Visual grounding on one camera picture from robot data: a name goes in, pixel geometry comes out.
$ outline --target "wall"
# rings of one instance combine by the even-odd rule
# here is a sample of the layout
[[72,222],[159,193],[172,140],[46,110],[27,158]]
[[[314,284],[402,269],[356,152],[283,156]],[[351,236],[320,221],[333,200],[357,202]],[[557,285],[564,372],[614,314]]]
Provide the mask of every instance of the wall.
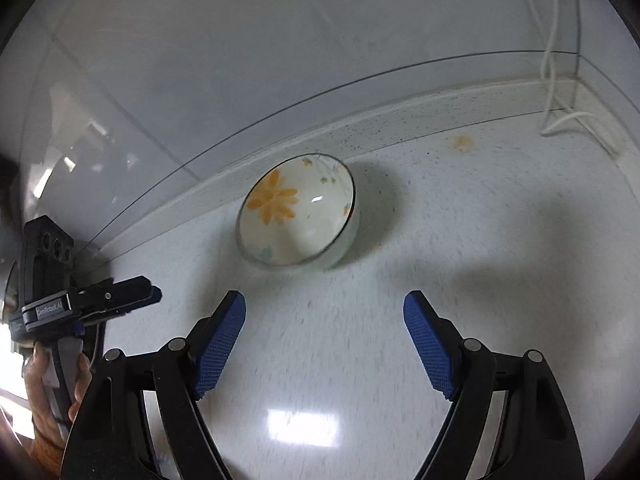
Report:
[[608,0],[579,0],[578,76],[640,144],[640,48]]
[[[576,0],[560,30],[575,53]],[[38,0],[0,57],[0,149],[82,250],[318,124],[533,76],[540,48],[525,0]]]

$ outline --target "power cord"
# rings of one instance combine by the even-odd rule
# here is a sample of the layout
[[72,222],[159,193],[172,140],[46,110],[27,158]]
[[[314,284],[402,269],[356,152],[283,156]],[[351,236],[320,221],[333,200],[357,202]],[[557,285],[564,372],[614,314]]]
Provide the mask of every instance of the power cord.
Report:
[[[529,10],[540,35],[540,39],[545,44],[545,52],[542,56],[542,62],[540,64],[540,80],[546,86],[547,94],[540,134],[542,136],[551,135],[560,124],[570,119],[576,119],[600,143],[600,145],[607,151],[607,153],[609,153],[613,157],[617,157],[622,152],[622,142],[616,139],[616,136],[612,134],[612,132],[606,127],[606,125],[603,124],[603,122],[597,117],[597,115],[591,112],[576,111],[571,108],[568,103],[564,101],[564,99],[556,95],[556,64],[553,59],[553,50],[556,44],[556,37],[558,36],[560,2],[559,0],[552,0],[552,3],[553,11],[551,26],[549,28],[549,35],[547,37],[535,1],[527,0],[527,4],[529,5]],[[558,120],[552,122],[551,124],[547,124],[554,101],[563,108],[563,110],[566,112],[566,115],[560,117]],[[600,126],[607,132],[612,141],[610,142],[609,140],[605,139],[583,118],[589,118],[591,121],[595,121],[600,124]]]

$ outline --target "bowl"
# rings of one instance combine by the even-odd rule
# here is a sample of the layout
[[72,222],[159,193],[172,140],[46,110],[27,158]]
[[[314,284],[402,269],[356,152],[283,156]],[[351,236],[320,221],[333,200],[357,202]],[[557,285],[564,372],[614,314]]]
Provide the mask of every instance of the bowl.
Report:
[[328,269],[358,230],[348,168],[322,153],[295,156],[267,172],[244,199],[236,237],[251,263],[273,270]]

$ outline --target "table surface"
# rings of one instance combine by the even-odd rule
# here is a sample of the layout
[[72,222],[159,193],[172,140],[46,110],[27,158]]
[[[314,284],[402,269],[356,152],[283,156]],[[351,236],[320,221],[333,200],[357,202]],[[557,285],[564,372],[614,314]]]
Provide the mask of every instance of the table surface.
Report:
[[[349,160],[362,220],[327,272],[246,264],[234,239],[240,201],[123,254],[100,272],[144,274],[163,299],[112,320],[106,348],[156,350],[240,290],[246,322],[198,404],[234,478],[412,479],[449,408],[402,320],[418,288],[463,336],[545,355],[592,478],[639,411],[640,210],[584,132],[543,138],[539,120],[466,126]],[[147,399],[163,472],[177,478]],[[482,476],[492,437],[470,477]]]

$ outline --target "orange flower pattern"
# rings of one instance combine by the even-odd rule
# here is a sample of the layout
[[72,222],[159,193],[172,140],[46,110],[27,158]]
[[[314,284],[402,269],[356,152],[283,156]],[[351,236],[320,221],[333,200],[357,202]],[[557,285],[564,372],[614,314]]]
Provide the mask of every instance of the orange flower pattern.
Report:
[[280,170],[273,170],[258,182],[249,194],[246,206],[249,209],[260,210],[260,219],[265,225],[269,225],[271,219],[282,225],[285,220],[296,216],[290,206],[298,202],[295,197],[298,190],[283,187],[284,180]]

